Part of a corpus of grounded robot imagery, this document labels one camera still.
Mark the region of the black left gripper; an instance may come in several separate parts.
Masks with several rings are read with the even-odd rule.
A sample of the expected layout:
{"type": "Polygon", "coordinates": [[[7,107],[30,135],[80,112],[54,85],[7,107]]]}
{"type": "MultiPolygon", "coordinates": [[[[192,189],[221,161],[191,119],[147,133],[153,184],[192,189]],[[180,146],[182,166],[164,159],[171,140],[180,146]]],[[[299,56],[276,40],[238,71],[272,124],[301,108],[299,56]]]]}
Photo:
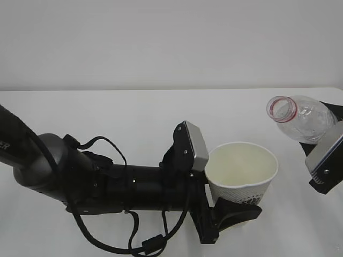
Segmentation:
{"type": "Polygon", "coordinates": [[[190,213],[199,237],[218,237],[219,232],[234,225],[255,220],[262,209],[257,205],[236,203],[218,198],[210,207],[205,193],[207,180],[199,173],[167,172],[161,175],[160,206],[162,211],[176,210],[181,215],[174,227],[166,232],[173,237],[190,213]]]}

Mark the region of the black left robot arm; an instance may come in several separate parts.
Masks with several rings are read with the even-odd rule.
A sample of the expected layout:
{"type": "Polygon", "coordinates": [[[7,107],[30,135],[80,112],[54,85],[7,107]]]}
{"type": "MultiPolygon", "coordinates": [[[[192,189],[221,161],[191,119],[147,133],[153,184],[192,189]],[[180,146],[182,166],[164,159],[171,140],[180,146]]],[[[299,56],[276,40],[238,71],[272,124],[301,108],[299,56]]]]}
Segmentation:
{"type": "Polygon", "coordinates": [[[185,211],[190,213],[203,244],[239,222],[256,219],[257,205],[219,198],[210,207],[205,193],[204,168],[208,153],[200,129],[183,121],[173,133],[173,144],[157,167],[114,164],[89,151],[75,138],[46,133],[39,136],[57,164],[49,162],[29,136],[28,127],[1,108],[1,162],[13,167],[18,184],[66,202],[67,188],[82,215],[124,210],[185,211]]]}

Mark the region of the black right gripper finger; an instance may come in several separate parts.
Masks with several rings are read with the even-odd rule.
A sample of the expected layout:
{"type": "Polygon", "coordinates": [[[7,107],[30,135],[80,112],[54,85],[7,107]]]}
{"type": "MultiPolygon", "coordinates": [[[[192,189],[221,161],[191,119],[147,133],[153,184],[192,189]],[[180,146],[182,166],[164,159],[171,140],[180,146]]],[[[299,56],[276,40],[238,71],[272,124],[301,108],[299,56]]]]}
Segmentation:
{"type": "Polygon", "coordinates": [[[302,143],[302,142],[300,142],[300,145],[306,156],[308,156],[313,151],[313,149],[317,146],[317,145],[312,145],[312,144],[307,144],[307,143],[302,143]]]}
{"type": "Polygon", "coordinates": [[[320,101],[320,117],[323,120],[342,120],[342,106],[320,101]]]}

